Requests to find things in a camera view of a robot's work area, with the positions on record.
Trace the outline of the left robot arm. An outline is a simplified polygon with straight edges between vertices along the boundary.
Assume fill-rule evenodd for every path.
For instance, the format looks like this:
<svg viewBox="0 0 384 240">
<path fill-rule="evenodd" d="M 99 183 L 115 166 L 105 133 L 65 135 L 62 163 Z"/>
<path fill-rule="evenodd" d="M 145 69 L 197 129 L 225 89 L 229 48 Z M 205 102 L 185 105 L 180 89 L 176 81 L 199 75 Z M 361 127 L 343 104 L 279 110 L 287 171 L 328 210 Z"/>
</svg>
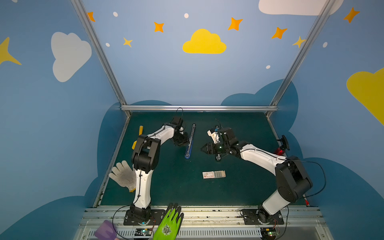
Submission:
<svg viewBox="0 0 384 240">
<path fill-rule="evenodd" d="M 173 117 L 171 122 L 163 124 L 159 130 L 149 135 L 140 135 L 137 139 L 132 155 L 137 185 L 129 217 L 140 224 L 148 222 L 151 217 L 151 182 L 159 163 L 161 145 L 168 140 L 172 140 L 176 146 L 184 146 L 189 142 L 183 122 L 183 118 Z"/>
</svg>

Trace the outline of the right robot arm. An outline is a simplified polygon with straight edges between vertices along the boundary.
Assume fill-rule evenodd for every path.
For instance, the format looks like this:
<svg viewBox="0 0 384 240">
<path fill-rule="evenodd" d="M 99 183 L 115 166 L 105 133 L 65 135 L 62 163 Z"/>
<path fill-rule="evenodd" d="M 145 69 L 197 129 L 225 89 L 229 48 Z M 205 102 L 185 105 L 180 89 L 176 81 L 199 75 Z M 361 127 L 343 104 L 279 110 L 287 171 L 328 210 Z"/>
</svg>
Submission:
<svg viewBox="0 0 384 240">
<path fill-rule="evenodd" d="M 296 156 L 279 156 L 246 141 L 238 141 L 231 128 L 207 131 L 212 138 L 201 151 L 208 155 L 229 154 L 264 168 L 276 177 L 277 189 L 258 206 L 258 218 L 262 223 L 291 203 L 295 203 L 313 187 L 302 162 Z"/>
</svg>

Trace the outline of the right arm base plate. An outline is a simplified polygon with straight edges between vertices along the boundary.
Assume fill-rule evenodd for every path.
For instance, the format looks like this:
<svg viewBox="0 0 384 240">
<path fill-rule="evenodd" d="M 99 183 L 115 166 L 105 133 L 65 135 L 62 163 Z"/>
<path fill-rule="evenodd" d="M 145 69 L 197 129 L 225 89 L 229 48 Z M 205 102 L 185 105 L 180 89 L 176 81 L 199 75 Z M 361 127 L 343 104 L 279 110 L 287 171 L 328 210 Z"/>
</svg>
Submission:
<svg viewBox="0 0 384 240">
<path fill-rule="evenodd" d="M 283 225 L 285 223 L 280 211 L 274 215 L 269 215 L 264 210 L 242 209 L 240 214 L 245 225 Z"/>
</svg>

